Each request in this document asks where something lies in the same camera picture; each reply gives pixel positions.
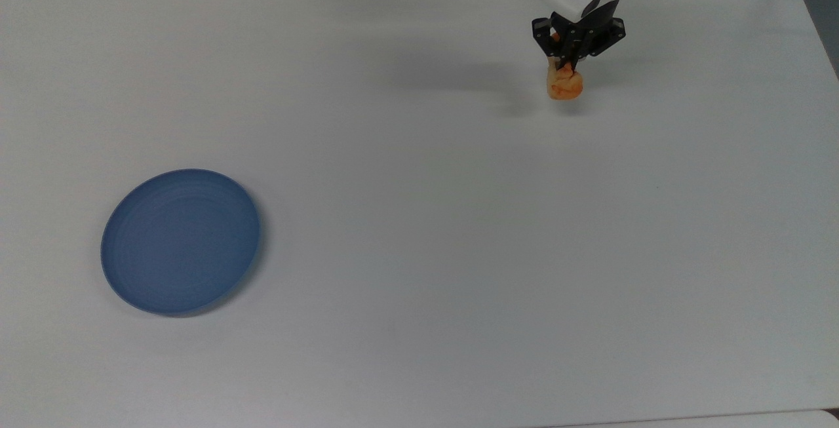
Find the plate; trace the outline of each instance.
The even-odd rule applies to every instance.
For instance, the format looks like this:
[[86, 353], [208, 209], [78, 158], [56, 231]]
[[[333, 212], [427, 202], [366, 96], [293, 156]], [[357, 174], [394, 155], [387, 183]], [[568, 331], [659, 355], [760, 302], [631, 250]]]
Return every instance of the plate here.
[[102, 234], [102, 269], [138, 309], [183, 315], [236, 288], [259, 243], [260, 217], [242, 186], [213, 171], [180, 169], [118, 204]]

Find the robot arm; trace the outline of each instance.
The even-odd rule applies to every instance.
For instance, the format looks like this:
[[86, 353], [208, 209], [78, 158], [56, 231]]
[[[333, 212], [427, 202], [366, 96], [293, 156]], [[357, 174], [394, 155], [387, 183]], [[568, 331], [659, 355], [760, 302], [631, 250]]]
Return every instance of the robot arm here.
[[553, 10], [550, 18], [533, 21], [533, 36], [548, 56], [548, 93], [573, 99], [582, 91], [576, 64], [596, 56], [626, 35], [623, 20], [614, 18], [620, 0], [542, 0]]

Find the wooden table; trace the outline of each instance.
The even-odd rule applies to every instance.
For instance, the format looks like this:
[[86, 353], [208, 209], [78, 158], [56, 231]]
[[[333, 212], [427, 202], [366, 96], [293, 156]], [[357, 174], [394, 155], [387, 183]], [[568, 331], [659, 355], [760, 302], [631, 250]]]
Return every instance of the wooden table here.
[[[549, 100], [538, 0], [0, 0], [0, 425], [515, 428], [839, 406], [839, 83], [803, 0], [622, 0]], [[177, 168], [251, 281], [102, 276]]]

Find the orange object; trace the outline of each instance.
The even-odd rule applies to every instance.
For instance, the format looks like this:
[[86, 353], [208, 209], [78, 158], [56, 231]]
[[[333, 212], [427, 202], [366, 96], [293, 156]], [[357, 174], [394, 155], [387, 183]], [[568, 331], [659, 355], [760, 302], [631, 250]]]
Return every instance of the orange object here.
[[554, 58], [548, 58], [548, 96], [554, 100], [576, 99], [582, 93], [582, 76], [570, 63], [562, 69], [555, 67]]

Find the table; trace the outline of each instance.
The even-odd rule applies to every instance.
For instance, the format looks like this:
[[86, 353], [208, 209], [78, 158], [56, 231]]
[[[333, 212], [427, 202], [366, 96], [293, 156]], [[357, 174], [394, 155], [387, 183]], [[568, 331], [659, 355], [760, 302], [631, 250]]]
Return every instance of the table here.
[[662, 419], [588, 425], [591, 428], [837, 428], [839, 421], [824, 411], [800, 411], [742, 416]]
[[[0, 0], [0, 425], [515, 428], [839, 406], [839, 83], [802, 0], [622, 0], [549, 100], [538, 0]], [[122, 302], [153, 175], [265, 227]]]

